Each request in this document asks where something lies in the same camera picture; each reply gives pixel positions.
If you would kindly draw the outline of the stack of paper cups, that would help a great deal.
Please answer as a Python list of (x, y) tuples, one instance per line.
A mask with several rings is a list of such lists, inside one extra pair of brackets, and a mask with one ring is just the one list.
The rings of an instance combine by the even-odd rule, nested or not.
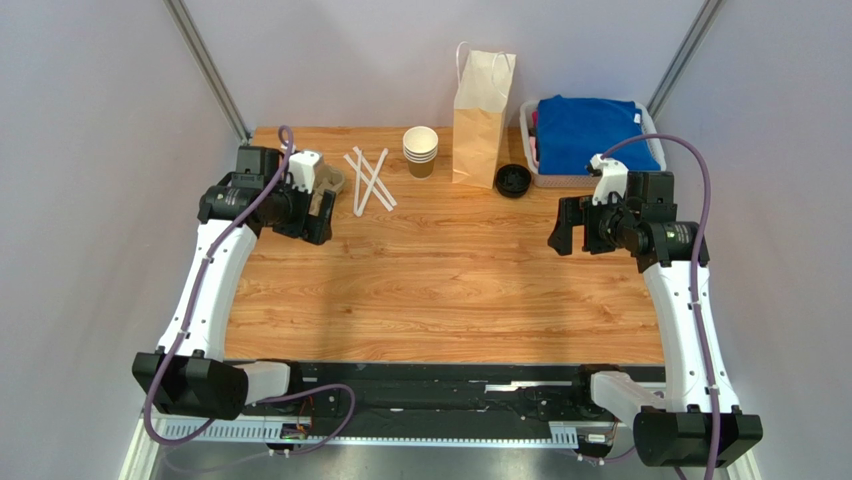
[(418, 180), (428, 179), (434, 171), (438, 134), (429, 127), (415, 126), (405, 132), (402, 142), (409, 173)]

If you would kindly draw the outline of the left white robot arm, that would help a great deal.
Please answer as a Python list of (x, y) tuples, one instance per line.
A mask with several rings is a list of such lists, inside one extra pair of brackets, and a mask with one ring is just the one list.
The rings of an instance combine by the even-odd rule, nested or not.
[(199, 200), (194, 258), (173, 319), (132, 374), (162, 414), (235, 419), (249, 404), (292, 393), (295, 363), (225, 360), (227, 324), (244, 267), (263, 229), (321, 245), (336, 200), (322, 190), (321, 153), (243, 146), (236, 167)]

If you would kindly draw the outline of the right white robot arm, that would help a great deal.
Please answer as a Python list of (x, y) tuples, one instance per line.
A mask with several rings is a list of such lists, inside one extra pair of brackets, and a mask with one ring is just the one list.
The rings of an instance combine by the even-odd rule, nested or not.
[(573, 230), (592, 255), (624, 249), (650, 293), (662, 339), (662, 397), (614, 365), (583, 366), (578, 403), (631, 428), (641, 461), (654, 467), (725, 468), (763, 437), (726, 375), (709, 305), (709, 255), (694, 221), (680, 221), (670, 172), (592, 171), (594, 193), (560, 200), (548, 244), (572, 252)]

